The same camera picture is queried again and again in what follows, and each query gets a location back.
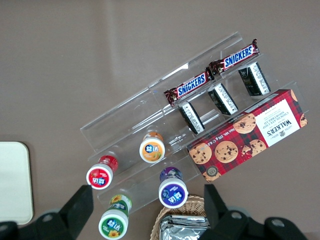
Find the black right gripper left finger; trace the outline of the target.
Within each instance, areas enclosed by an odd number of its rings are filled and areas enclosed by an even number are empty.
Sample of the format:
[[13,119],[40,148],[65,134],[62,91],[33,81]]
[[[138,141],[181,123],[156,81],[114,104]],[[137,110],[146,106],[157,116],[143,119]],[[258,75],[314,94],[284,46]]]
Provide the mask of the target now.
[[58,211],[48,212],[35,222],[38,240],[75,240],[94,209],[92,187],[82,185]]

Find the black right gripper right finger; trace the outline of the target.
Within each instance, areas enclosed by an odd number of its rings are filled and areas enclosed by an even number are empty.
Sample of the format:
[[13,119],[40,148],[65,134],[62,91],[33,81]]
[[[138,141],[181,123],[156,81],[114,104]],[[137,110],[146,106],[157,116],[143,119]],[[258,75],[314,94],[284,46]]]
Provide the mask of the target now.
[[249,218],[238,210],[228,210],[212,184],[204,186],[204,210],[210,228],[203,233],[205,240],[253,240],[249,235]]

